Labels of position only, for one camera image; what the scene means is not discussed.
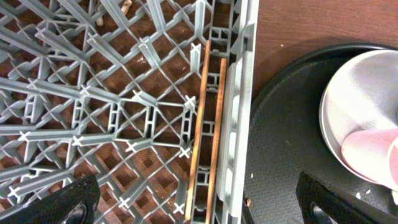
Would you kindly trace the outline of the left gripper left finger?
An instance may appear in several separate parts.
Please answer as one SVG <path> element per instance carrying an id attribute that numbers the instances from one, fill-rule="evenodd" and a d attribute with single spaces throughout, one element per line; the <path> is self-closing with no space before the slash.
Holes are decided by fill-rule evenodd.
<path id="1" fill-rule="evenodd" d="M 94 175 L 84 176 L 55 193 L 1 219 L 1 223 L 93 224 L 100 200 Z"/>

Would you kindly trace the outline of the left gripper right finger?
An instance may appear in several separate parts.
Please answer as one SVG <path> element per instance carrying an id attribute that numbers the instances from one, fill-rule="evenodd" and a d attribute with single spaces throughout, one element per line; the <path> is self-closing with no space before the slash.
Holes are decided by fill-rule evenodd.
<path id="1" fill-rule="evenodd" d="M 397 223 L 396 216 L 306 171 L 299 175 L 296 196 L 305 223 Z"/>

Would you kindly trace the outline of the pink plastic cup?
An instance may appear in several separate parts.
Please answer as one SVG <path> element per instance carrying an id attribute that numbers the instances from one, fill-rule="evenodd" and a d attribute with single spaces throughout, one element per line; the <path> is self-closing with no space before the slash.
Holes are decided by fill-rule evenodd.
<path id="1" fill-rule="evenodd" d="M 341 148 L 344 161 L 357 173 L 397 190 L 397 130 L 375 129 L 348 135 Z"/>

